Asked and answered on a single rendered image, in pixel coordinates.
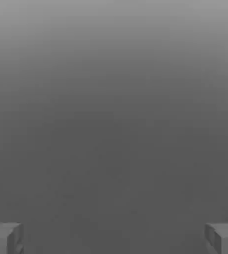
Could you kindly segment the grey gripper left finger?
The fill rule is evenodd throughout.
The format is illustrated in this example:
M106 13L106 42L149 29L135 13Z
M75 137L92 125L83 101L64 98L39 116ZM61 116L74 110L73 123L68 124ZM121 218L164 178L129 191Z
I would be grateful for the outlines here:
M0 223L0 254L24 254L24 226L17 222Z

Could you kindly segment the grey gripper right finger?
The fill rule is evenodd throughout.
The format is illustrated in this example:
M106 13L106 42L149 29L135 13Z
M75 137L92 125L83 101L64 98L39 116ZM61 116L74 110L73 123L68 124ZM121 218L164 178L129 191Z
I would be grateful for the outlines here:
M208 254L228 254L228 223L207 223L204 237Z

